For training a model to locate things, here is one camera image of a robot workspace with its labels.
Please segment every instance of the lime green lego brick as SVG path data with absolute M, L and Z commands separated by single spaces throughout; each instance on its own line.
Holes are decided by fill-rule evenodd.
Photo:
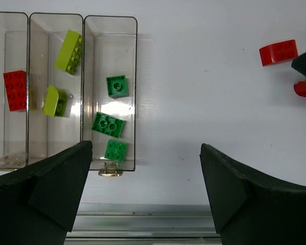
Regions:
M 48 116 L 63 116 L 65 114 L 68 96 L 67 93 L 52 85 L 47 88 L 47 95 L 42 107 L 43 114 Z
M 128 96 L 127 79 L 125 75 L 107 78 L 108 96 L 111 98 Z
M 124 121 L 113 116 L 97 112 L 92 126 L 92 130 L 111 137 L 119 138 L 124 125 Z
M 72 30 L 68 30 L 65 40 L 62 43 L 55 67 L 75 74 L 76 66 L 80 63 L 82 55 L 82 36 Z
M 126 157 L 128 143 L 109 139 L 104 158 L 123 162 Z

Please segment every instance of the dark green lego brick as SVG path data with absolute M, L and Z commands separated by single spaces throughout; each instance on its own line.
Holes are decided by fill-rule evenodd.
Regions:
M 127 79 L 125 75 L 107 78 L 108 96 L 111 98 L 128 96 Z
M 128 143 L 109 139 L 105 158 L 123 162 L 126 157 Z
M 124 121 L 113 116 L 97 112 L 92 126 L 92 130 L 102 134 L 119 138 L 124 125 Z

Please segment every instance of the green lego brick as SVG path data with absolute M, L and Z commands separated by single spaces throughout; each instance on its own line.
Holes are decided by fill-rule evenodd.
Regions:
M 68 30 L 65 40 L 62 43 L 55 67 L 75 74 L 76 66 L 80 63 L 82 55 L 82 36 L 77 32 Z
M 126 157 L 128 143 L 121 142 L 114 139 L 109 139 L 105 158 L 123 162 Z
M 128 96 L 127 79 L 125 75 L 107 78 L 108 96 L 111 98 Z
M 97 112 L 92 126 L 92 130 L 115 138 L 119 138 L 124 121 L 110 115 Z
M 48 116 L 63 116 L 65 114 L 68 96 L 67 93 L 52 85 L 47 88 L 47 95 L 42 107 L 43 114 Z

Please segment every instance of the plastic container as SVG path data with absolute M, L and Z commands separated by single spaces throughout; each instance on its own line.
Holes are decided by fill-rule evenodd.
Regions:
M 133 17 L 87 16 L 84 30 L 83 139 L 93 143 L 91 170 L 135 170 L 137 21 Z M 108 97 L 107 77 L 125 75 L 129 95 Z M 123 162 L 104 158 L 108 135 L 92 131 L 97 112 L 125 121 L 121 137 L 128 143 Z
M 78 14 L 33 13 L 30 16 L 30 164 L 63 151 L 81 139 L 82 62 L 73 75 L 55 68 L 68 30 L 82 34 L 83 18 Z M 42 112 L 49 85 L 68 94 L 63 117 L 47 116 Z
M 8 168 L 25 166 L 26 111 L 9 111 L 3 73 L 27 69 L 28 17 L 0 12 L 0 158 L 12 155 Z M 7 167 L 2 161 L 0 167 Z

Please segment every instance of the curved lime green brick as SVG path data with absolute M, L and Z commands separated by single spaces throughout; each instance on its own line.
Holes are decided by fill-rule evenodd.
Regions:
M 80 34 L 68 30 L 58 54 L 55 67 L 69 74 L 75 74 L 76 67 L 80 63 L 80 57 L 82 55 L 82 41 L 83 39 Z
M 128 96 L 127 79 L 125 75 L 107 78 L 108 96 L 111 98 Z
M 123 162 L 126 157 L 128 143 L 109 139 L 104 158 Z
M 110 115 L 97 112 L 92 126 L 92 130 L 119 138 L 124 125 L 124 121 Z
M 52 85 L 47 88 L 47 95 L 42 107 L 43 114 L 48 116 L 63 116 L 67 105 L 67 93 Z

